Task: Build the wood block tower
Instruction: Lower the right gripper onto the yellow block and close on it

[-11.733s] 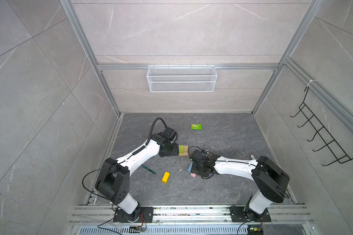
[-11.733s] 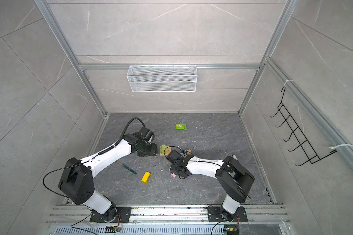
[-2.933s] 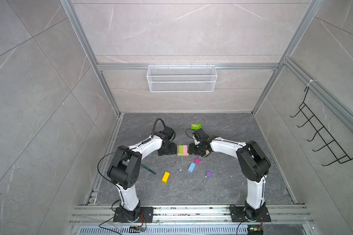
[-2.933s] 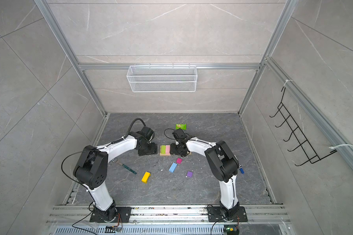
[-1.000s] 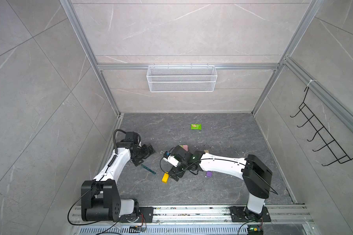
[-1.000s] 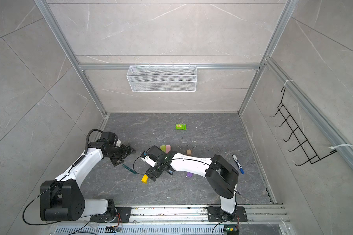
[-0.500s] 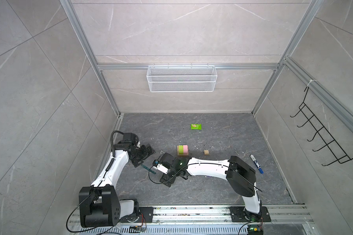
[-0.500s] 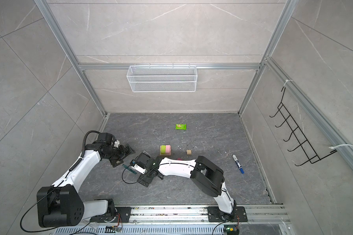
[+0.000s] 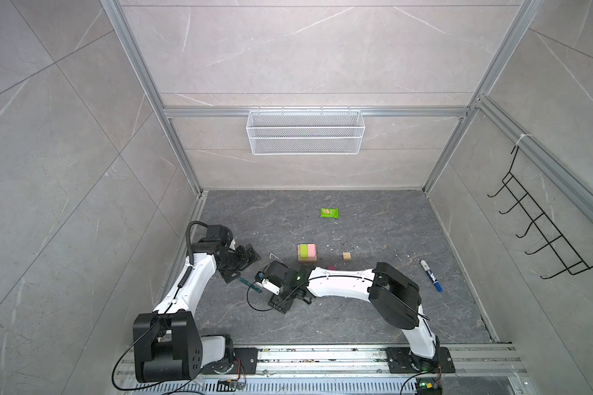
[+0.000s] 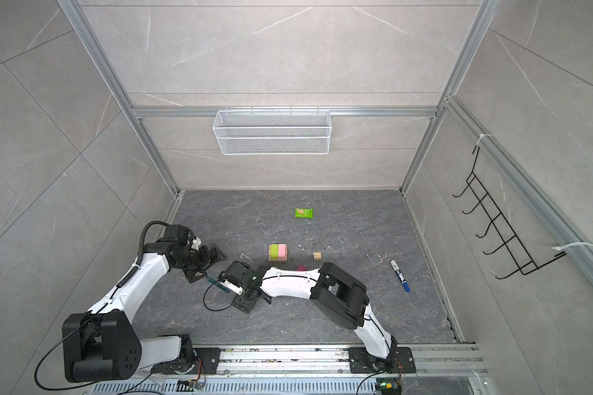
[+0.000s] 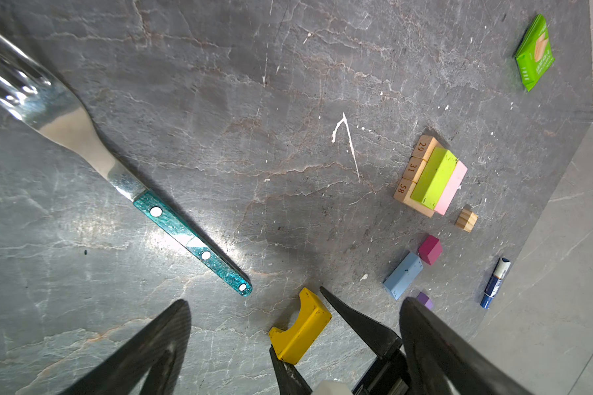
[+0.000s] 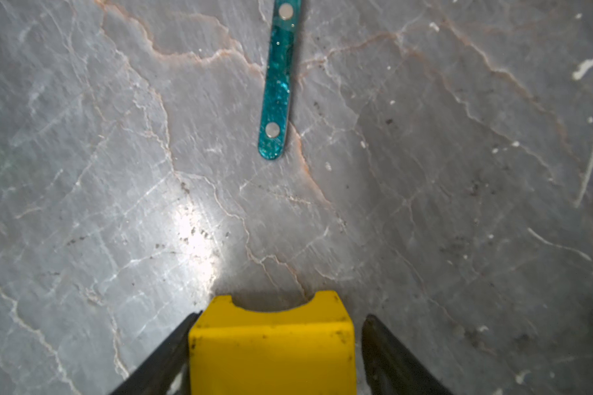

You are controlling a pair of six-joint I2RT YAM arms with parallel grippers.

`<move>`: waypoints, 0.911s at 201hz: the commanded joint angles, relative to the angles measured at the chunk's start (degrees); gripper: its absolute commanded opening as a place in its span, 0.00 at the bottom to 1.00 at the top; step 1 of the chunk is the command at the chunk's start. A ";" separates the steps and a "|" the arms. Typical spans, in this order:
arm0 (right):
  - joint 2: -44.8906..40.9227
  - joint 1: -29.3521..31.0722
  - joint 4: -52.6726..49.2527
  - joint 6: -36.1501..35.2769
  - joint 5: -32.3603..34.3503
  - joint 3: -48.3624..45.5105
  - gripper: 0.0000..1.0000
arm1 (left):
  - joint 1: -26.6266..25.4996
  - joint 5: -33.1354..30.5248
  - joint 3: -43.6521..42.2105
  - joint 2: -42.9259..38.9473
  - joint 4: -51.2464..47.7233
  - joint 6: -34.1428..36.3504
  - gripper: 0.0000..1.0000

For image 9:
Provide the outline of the natural wood block long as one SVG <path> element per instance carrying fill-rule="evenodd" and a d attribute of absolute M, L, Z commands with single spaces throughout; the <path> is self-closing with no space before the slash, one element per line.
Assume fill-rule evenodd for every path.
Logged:
<path fill-rule="evenodd" d="M 317 257 L 316 257 L 316 259 L 309 259 L 309 258 L 308 258 L 307 260 L 300 260 L 300 259 L 298 258 L 298 261 L 299 261 L 299 262 L 316 262 L 316 261 L 317 261 Z"/>

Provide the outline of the lime green block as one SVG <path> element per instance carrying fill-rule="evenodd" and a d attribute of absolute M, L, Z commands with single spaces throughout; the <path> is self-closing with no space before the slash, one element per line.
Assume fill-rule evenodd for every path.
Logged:
<path fill-rule="evenodd" d="M 300 260 L 307 260 L 310 257 L 310 248 L 308 244 L 298 245 L 298 258 Z"/>

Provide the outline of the pink block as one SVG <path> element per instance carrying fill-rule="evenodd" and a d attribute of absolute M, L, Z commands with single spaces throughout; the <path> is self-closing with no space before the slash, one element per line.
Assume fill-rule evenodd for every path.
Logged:
<path fill-rule="evenodd" d="M 309 259 L 316 259 L 317 257 L 317 249 L 315 244 L 308 244 L 307 245 L 307 253 Z"/>

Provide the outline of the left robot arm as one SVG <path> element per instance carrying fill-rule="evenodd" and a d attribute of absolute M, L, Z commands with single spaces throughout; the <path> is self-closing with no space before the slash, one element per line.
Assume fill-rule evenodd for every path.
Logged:
<path fill-rule="evenodd" d="M 243 371 L 231 336 L 201 335 L 195 315 L 214 274 L 231 283 L 260 255 L 252 245 L 238 245 L 224 225 L 192 221 L 185 229 L 184 242 L 184 264 L 175 284 L 152 312 L 139 314 L 133 322 L 128 350 L 133 352 L 138 390 L 192 381 L 204 370 L 217 374 Z"/>

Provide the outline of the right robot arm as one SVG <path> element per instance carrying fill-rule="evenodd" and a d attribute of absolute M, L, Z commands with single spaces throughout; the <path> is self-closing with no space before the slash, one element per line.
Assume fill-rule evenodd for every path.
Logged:
<path fill-rule="evenodd" d="M 255 285 L 273 294 L 267 310 L 288 312 L 295 300 L 311 304 L 315 298 L 343 297 L 366 301 L 409 344 L 412 369 L 438 368 L 440 344 L 423 312 L 418 285 L 388 263 L 362 271 L 335 271 L 306 266 L 300 270 L 273 261 L 255 275 Z"/>

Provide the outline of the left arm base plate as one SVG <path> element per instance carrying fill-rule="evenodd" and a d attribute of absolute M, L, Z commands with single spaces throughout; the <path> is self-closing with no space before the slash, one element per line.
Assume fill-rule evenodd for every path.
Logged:
<path fill-rule="evenodd" d="M 254 375 L 258 364 L 259 349 L 236 347 L 227 350 L 222 360 L 212 362 L 201 370 L 205 375 Z"/>

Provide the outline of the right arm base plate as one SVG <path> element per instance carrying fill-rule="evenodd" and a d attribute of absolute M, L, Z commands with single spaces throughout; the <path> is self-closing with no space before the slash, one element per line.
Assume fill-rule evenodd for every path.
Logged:
<path fill-rule="evenodd" d="M 409 347 L 387 347 L 385 353 L 385 359 L 392 374 L 456 373 L 451 353 L 446 347 L 438 347 L 432 358 L 417 356 Z"/>

